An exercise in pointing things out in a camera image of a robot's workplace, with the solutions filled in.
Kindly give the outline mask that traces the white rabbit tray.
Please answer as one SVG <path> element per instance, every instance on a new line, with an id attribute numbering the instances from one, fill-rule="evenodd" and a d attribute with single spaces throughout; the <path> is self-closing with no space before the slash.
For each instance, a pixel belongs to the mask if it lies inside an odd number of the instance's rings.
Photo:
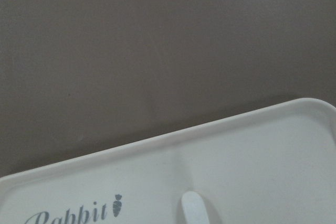
<path id="1" fill-rule="evenodd" d="M 1 223 L 335 223 L 335 107 L 303 98 L 1 178 Z"/>

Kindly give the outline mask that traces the white spoon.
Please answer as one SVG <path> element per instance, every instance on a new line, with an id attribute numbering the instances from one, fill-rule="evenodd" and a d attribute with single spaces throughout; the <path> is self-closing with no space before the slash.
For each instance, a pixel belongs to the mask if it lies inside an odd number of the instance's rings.
<path id="1" fill-rule="evenodd" d="M 194 191 L 185 192 L 181 198 L 181 205 L 187 224 L 209 224 L 204 201 L 198 193 Z"/>

